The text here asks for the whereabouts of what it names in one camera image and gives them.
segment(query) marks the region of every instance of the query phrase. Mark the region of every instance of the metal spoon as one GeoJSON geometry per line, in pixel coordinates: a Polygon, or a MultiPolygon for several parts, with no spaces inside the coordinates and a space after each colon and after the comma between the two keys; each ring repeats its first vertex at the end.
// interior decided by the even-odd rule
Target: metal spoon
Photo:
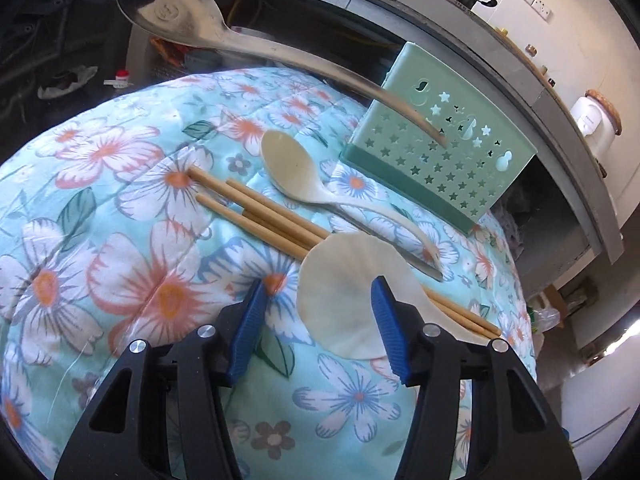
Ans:
{"type": "Polygon", "coordinates": [[[414,235],[431,255],[434,263],[440,265],[440,252],[431,239],[408,218],[392,209],[373,202],[336,195],[324,187],[316,171],[313,159],[302,144],[293,137],[277,130],[268,130],[262,136],[262,160],[273,183],[285,195],[311,204],[350,205],[367,209],[400,224],[414,235]]]}
{"type": "Polygon", "coordinates": [[[441,146],[446,138],[407,102],[361,75],[313,54],[229,29],[214,0],[118,0],[123,14],[149,34],[173,43],[265,57],[318,73],[384,103],[441,146]]]}

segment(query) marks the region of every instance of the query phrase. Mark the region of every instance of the brown lid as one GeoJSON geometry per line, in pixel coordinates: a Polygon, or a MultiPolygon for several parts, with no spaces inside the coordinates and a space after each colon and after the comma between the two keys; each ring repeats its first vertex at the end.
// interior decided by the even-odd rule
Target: brown lid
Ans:
{"type": "Polygon", "coordinates": [[[622,120],[620,120],[620,114],[616,110],[616,107],[611,103],[611,101],[609,101],[606,97],[604,97],[604,95],[602,95],[600,92],[598,92],[597,90],[593,90],[593,89],[587,90],[584,93],[584,96],[585,97],[590,97],[594,101],[597,101],[600,104],[600,106],[602,106],[604,108],[604,110],[606,111],[607,115],[609,116],[609,120],[613,124],[613,130],[614,130],[615,134],[616,135],[621,134],[622,133],[622,120]]]}

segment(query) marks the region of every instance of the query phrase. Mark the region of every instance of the floral pattern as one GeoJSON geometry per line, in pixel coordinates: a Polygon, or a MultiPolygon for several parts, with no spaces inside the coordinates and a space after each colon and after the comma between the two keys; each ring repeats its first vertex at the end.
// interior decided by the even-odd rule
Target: floral pattern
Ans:
{"type": "MultiPolygon", "coordinates": [[[[451,280],[430,286],[498,324],[535,375],[525,303],[499,225],[486,215],[465,236],[339,162],[365,111],[289,68],[191,75],[84,112],[0,167],[0,412],[49,480],[80,413],[131,339],[180,339],[242,300],[256,279],[271,295],[265,327],[247,373],[222,393],[242,477],[294,480],[309,467],[315,478],[395,474],[417,389],[402,386],[386,358],[354,362],[316,344],[296,309],[299,263],[194,200],[200,188],[186,176],[191,165],[242,181],[326,229],[353,230],[273,187],[260,160],[262,134],[272,128],[302,140],[334,192],[415,221],[451,280]],[[358,460],[326,460],[335,449],[358,460]]],[[[388,219],[344,211],[424,256],[388,219]]],[[[172,474],[184,478],[176,398],[172,390],[169,458],[172,474]]],[[[464,475],[470,406],[462,381],[452,478],[464,475]]]]}
{"type": "Polygon", "coordinates": [[[375,383],[364,366],[353,362],[352,367],[354,378],[336,359],[320,354],[318,369],[333,391],[316,391],[305,387],[293,392],[293,402],[299,408],[310,412],[329,412],[316,426],[316,434],[320,438],[335,436],[348,420],[353,420],[357,439],[370,442],[378,433],[376,418],[400,418],[400,406],[383,400],[398,389],[398,383],[389,380],[375,383]]]}

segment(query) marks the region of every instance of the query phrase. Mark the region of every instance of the ladle handle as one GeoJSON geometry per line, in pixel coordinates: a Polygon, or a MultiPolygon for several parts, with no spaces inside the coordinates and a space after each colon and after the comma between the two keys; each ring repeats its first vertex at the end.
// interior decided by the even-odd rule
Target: ladle handle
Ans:
{"type": "Polygon", "coordinates": [[[361,209],[367,209],[368,211],[373,211],[374,213],[378,213],[382,215],[392,222],[400,224],[407,231],[409,231],[412,235],[414,235],[420,243],[427,249],[427,252],[431,255],[434,263],[438,270],[442,270],[442,266],[440,265],[440,251],[431,241],[431,239],[413,222],[411,222],[408,218],[402,216],[400,213],[395,212],[393,209],[389,209],[384,206],[379,206],[374,204],[373,202],[367,202],[366,200],[359,200],[357,198],[352,198],[350,196],[342,196],[333,194],[335,200],[332,199],[332,203],[335,205],[350,205],[354,207],[359,207],[361,209]]]}
{"type": "Polygon", "coordinates": [[[421,130],[425,131],[439,143],[439,145],[444,147],[447,144],[445,136],[419,112],[407,104],[407,102],[345,67],[323,59],[322,57],[315,56],[314,54],[293,48],[292,46],[265,40],[264,38],[255,38],[246,34],[239,34],[232,30],[225,31],[222,41],[226,46],[226,50],[280,61],[343,83],[353,88],[359,94],[371,99],[376,99],[392,110],[395,110],[421,130]]]}

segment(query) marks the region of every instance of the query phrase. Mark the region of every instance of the chopstick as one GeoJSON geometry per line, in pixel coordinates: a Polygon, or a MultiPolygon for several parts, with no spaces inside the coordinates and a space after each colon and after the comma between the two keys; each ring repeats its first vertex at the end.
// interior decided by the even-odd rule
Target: chopstick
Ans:
{"type": "MultiPolygon", "coordinates": [[[[238,214],[203,193],[196,195],[199,203],[297,260],[303,260],[309,249],[331,234],[236,180],[222,182],[195,166],[187,173],[204,187],[241,205],[244,211],[238,214]]],[[[489,339],[500,336],[497,326],[429,287],[422,288],[437,308],[461,326],[489,339]]]]}

